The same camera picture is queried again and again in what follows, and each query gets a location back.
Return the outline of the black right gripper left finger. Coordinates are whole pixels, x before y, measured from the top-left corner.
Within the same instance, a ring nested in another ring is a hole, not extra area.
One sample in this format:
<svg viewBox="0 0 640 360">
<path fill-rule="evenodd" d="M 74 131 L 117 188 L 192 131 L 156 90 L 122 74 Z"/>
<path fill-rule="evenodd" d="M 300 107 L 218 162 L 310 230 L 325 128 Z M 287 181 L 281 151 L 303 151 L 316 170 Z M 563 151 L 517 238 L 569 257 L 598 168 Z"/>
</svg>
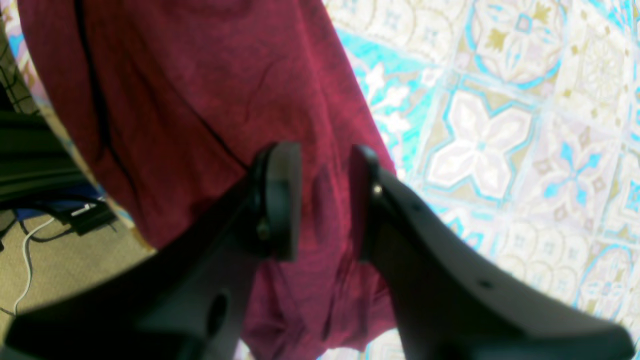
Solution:
<svg viewBox="0 0 640 360">
<path fill-rule="evenodd" d="M 18 315 L 7 360 L 231 360 L 256 273 L 297 257 L 301 147 L 259 153 L 177 240 L 92 289 Z"/>
</svg>

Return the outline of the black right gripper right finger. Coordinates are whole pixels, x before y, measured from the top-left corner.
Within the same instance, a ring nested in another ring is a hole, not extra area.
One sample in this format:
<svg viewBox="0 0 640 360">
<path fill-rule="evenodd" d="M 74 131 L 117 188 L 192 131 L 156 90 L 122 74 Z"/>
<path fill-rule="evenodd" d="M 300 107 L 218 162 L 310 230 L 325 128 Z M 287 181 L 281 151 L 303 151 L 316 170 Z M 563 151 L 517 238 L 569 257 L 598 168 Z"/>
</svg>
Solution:
<svg viewBox="0 0 640 360">
<path fill-rule="evenodd" d="M 407 360 L 630 360 L 627 330 L 506 273 L 384 170 L 374 150 L 349 160 L 359 260 L 384 279 Z"/>
</svg>

